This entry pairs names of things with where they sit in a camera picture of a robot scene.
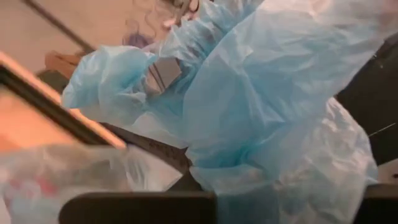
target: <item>translucent plastic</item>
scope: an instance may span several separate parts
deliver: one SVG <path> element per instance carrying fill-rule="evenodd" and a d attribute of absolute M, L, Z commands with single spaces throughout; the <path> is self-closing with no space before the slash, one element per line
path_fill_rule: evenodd
<path fill-rule="evenodd" d="M 0 157 L 0 222 L 56 224 L 88 192 L 165 191 L 181 174 L 136 147 L 44 146 Z"/>
<path fill-rule="evenodd" d="M 218 194 L 220 223 L 350 223 L 376 165 L 332 97 L 398 31 L 391 2 L 202 1 L 199 18 L 153 54 L 105 47 L 85 57 L 63 102 L 125 128 L 153 114 L 190 145 L 191 173 Z M 141 80 L 158 57 L 178 58 L 183 75 L 151 98 Z"/>

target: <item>plastic bag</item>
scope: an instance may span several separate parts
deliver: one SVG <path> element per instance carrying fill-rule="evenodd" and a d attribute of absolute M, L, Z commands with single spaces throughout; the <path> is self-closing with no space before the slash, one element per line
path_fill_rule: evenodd
<path fill-rule="evenodd" d="M 136 147 L 77 146 L 10 153 L 0 157 L 0 174 L 2 224 L 56 224 L 62 205 L 77 195 L 165 191 L 181 177 Z"/>
<path fill-rule="evenodd" d="M 154 54 L 104 47 L 84 58 L 63 102 L 124 127 L 154 114 L 189 143 L 220 223 L 350 223 L 376 165 L 331 97 L 397 31 L 387 3 L 203 1 Z M 158 57 L 178 58 L 183 75 L 151 98 L 140 80 Z"/>

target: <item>crumpled plastic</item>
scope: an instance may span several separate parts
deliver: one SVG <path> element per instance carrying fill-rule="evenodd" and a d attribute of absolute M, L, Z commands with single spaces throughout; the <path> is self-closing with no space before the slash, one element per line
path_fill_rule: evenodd
<path fill-rule="evenodd" d="M 56 224 L 90 192 L 166 191 L 181 173 L 139 148 L 42 146 L 0 157 L 0 223 Z"/>
<path fill-rule="evenodd" d="M 102 47 L 83 58 L 63 104 L 124 128 L 153 114 L 189 143 L 219 223 L 350 223 L 376 164 L 333 95 L 398 31 L 395 5 L 203 1 L 152 53 Z M 140 83 L 159 57 L 179 59 L 183 75 L 151 98 Z"/>

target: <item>floor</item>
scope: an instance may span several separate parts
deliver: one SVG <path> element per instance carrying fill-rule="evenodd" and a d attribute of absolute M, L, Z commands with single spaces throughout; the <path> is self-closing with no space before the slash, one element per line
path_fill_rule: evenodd
<path fill-rule="evenodd" d="M 141 34 L 162 39 L 167 31 L 161 23 L 175 10 L 162 0 L 34 1 L 94 47 L 121 44 L 123 35 L 137 28 L 128 27 L 126 21 L 137 21 Z M 21 0 L 0 1 L 0 27 L 0 51 L 31 72 L 44 69 L 44 55 L 51 50 L 64 54 L 81 50 Z"/>

